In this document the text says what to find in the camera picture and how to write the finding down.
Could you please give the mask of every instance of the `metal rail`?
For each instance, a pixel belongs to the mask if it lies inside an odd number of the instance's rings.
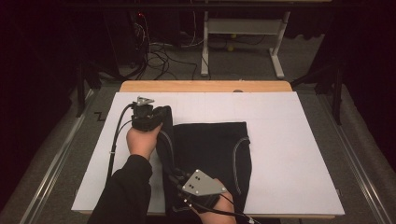
[[[88,105],[86,109],[90,107],[93,101],[92,98],[94,98],[94,96],[96,96],[96,94],[92,90],[90,90],[86,97],[86,102]],[[58,176],[61,173],[62,168],[64,167],[64,163],[66,162],[67,156],[70,152],[70,145],[72,144],[73,139],[76,136],[76,133],[84,119],[85,113],[82,113],[82,115],[74,122],[69,135],[67,135],[66,139],[64,140],[64,144],[52,160],[52,163],[49,166],[49,169],[46,172],[43,180],[41,181],[41,184],[38,187],[35,196],[33,197],[28,208],[26,209],[21,219],[21,224],[33,224],[37,222],[41,211],[43,210],[43,207],[56,183],[56,180],[58,179]]]
[[[352,170],[353,174],[355,175],[359,186],[361,187],[361,192],[364,194],[367,203],[369,204],[373,214],[380,224],[392,224],[392,220],[384,206],[382,204],[375,185],[371,181],[370,177],[365,172],[361,161],[359,160],[358,156],[355,153],[355,149],[350,144],[349,140],[347,139],[346,134],[341,125],[338,125],[337,122],[332,118],[332,109],[329,105],[329,102],[326,99],[326,96],[321,94],[318,96],[319,102],[324,107],[326,114],[330,118],[332,122],[332,126],[334,127],[340,142],[344,149],[344,154],[346,155],[346,160],[349,163],[350,169]]]

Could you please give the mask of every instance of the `metal bracket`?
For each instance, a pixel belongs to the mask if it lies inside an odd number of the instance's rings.
[[[140,97],[140,96],[137,97],[137,105],[148,105],[151,103],[154,103],[154,100]]]
[[[219,181],[212,179],[200,170],[196,170],[191,175],[182,190],[196,196],[221,194],[227,191]]]

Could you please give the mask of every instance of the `white desk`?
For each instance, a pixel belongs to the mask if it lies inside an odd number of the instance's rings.
[[[252,174],[245,213],[255,217],[334,217],[344,214],[296,92],[118,92],[108,113],[72,210],[90,213],[106,182],[112,138],[121,110],[137,96],[170,105],[174,124],[246,121]],[[123,119],[130,119],[128,111]],[[128,158],[124,128],[114,169]],[[148,212],[164,213],[162,166],[150,163],[152,197]]]
[[[205,0],[212,2],[331,2],[332,0]],[[201,76],[209,74],[209,49],[207,46],[209,34],[236,35],[276,35],[276,43],[268,49],[273,63],[276,77],[285,77],[277,53],[282,43],[283,35],[289,22],[290,12],[286,11],[279,20],[242,20],[242,19],[211,19],[205,12],[204,16],[204,46],[202,49]]]

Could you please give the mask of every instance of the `hand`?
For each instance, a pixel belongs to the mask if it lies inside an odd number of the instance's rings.
[[[131,155],[140,155],[147,160],[157,145],[157,135],[163,125],[150,132],[141,132],[135,128],[131,128],[126,134],[126,142],[128,144]]]
[[[228,198],[231,202],[233,201],[233,195],[230,192],[227,191],[222,193],[222,195]],[[228,202],[224,197],[220,196],[219,201],[213,208],[216,210],[233,213],[233,204]],[[203,224],[236,224],[235,217],[232,216],[220,215],[212,212],[199,214],[194,208],[192,208],[192,211],[198,215]]]

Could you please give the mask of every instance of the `wooden table edge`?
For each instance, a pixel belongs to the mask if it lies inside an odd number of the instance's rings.
[[[292,91],[287,81],[243,80],[131,80],[125,81],[120,92],[276,92]]]

